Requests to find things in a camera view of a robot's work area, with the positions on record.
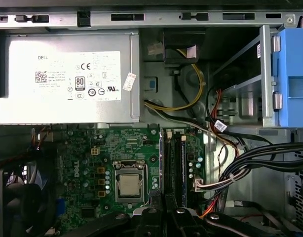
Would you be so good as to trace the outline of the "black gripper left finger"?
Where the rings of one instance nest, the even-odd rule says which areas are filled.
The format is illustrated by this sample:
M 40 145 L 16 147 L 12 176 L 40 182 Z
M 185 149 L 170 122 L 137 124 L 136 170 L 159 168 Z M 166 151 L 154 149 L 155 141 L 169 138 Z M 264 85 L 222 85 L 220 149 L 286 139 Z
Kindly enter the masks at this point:
M 134 210 L 133 215 L 115 211 L 76 228 L 65 237 L 161 237 L 163 236 L 163 198 L 160 190 L 150 191 L 150 206 Z

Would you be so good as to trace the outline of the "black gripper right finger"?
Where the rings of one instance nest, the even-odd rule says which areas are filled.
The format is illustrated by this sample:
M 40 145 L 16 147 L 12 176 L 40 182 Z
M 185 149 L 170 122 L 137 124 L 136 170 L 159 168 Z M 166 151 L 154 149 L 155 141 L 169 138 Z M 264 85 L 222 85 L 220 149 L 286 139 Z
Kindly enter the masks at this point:
M 179 207 L 173 194 L 165 195 L 169 237 L 270 237 L 271 234 L 225 214 L 211 213 L 203 219 L 192 209 Z

